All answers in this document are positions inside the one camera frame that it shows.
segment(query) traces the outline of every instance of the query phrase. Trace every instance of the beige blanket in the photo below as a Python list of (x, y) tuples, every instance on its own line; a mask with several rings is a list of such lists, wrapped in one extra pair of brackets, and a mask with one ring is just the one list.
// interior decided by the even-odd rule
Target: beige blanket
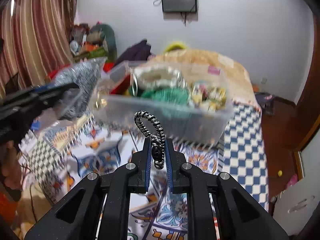
[(218, 52), (198, 49), (174, 50), (156, 56), (150, 60), (150, 63), (153, 62), (193, 63), (219, 67), (224, 70), (233, 100), (260, 110), (247, 70), (240, 63)]

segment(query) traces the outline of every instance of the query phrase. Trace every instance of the orange fabric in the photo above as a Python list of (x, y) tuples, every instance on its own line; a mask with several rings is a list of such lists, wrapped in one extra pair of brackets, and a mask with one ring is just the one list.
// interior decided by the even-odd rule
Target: orange fabric
[(84, 46), (82, 46), (82, 48), (80, 49), (79, 51), (79, 55), (81, 55), (82, 53), (85, 53), (85, 52), (90, 52), (90, 51), (93, 51), (93, 50), (96, 50), (99, 48), (99, 45), (92, 45), (88, 42), (86, 42), (86, 44), (84, 44)]
[(13, 223), (17, 206), (18, 202), (9, 201), (7, 197), (0, 192), (0, 215), (9, 226)]

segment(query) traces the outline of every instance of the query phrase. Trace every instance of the bed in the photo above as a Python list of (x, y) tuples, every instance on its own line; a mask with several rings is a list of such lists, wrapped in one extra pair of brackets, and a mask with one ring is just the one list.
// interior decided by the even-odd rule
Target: bed
[[(175, 139), (174, 148), (205, 172), (230, 173), (268, 210), (268, 171), (261, 133), (261, 110), (245, 68), (219, 53), (201, 50), (172, 51), (151, 60), (164, 61), (218, 65), (224, 69), (235, 115), (220, 141), (212, 147)], [(143, 140), (139, 133), (106, 127), (87, 112), (71, 130), (47, 131), (32, 149), (35, 158), (27, 161), (46, 198), (53, 204), (86, 174), (113, 172), (129, 162), (134, 152), (142, 150)], [(39, 155), (53, 157), (45, 171), (38, 163)], [(128, 239), (188, 238), (187, 196), (169, 193), (164, 170), (153, 167), (147, 194), (131, 195)]]

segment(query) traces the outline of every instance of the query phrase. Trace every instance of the white wall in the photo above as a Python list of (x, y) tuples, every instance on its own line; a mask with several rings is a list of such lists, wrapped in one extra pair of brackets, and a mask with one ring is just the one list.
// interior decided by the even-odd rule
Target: white wall
[(110, 24), (118, 54), (143, 38), (153, 53), (177, 40), (218, 51), (240, 62), (263, 90), (296, 99), (313, 47), (312, 13), (303, 0), (199, 0), (198, 21), (186, 27), (178, 18), (164, 19), (153, 2), (78, 0), (78, 20)]

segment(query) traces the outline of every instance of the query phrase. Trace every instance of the wall outlet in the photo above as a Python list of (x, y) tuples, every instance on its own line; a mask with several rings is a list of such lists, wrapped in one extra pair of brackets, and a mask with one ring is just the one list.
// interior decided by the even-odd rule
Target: wall outlet
[(265, 84), (267, 82), (267, 78), (262, 78), (261, 79), (261, 84)]

